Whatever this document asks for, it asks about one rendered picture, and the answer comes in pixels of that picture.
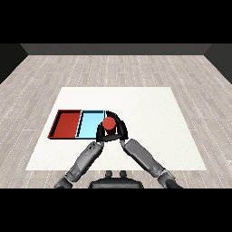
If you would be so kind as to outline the red shallow open box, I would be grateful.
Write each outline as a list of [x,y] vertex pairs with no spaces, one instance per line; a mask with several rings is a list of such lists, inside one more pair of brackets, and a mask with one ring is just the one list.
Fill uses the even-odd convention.
[[75,140],[81,110],[59,110],[49,131],[50,140]]

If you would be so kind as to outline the dark grey robot body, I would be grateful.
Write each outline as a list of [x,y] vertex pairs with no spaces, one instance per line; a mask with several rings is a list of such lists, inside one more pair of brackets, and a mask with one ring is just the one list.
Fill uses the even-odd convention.
[[129,179],[125,170],[120,171],[120,176],[114,178],[112,171],[107,170],[103,179],[92,181],[89,189],[143,189],[140,181]]

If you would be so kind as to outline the small red can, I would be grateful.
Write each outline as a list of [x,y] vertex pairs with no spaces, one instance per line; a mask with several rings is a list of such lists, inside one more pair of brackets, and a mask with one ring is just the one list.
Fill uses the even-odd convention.
[[102,126],[108,135],[116,133],[116,121],[112,117],[105,118],[102,122]]

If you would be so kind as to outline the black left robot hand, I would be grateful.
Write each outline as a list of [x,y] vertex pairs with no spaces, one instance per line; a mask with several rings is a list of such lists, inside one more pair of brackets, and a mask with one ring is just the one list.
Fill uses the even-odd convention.
[[96,132],[96,141],[97,142],[108,142],[108,141],[113,141],[117,140],[121,137],[121,135],[114,134],[114,135],[106,135],[105,134],[105,129],[102,126],[102,123],[100,123],[97,127],[97,132]]

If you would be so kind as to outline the light blue shallow open box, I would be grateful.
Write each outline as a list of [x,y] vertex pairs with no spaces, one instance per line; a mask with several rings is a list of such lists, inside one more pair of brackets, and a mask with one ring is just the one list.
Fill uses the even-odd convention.
[[98,125],[104,118],[105,110],[83,110],[75,138],[77,140],[95,140]]

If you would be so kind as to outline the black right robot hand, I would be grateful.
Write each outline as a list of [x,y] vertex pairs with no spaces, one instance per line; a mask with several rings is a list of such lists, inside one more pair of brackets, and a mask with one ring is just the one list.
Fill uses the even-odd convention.
[[117,132],[121,136],[120,140],[127,140],[129,137],[128,137],[127,127],[126,127],[124,121],[122,121],[119,118],[119,116],[112,111],[106,111],[106,115],[108,117],[112,117],[116,121]]

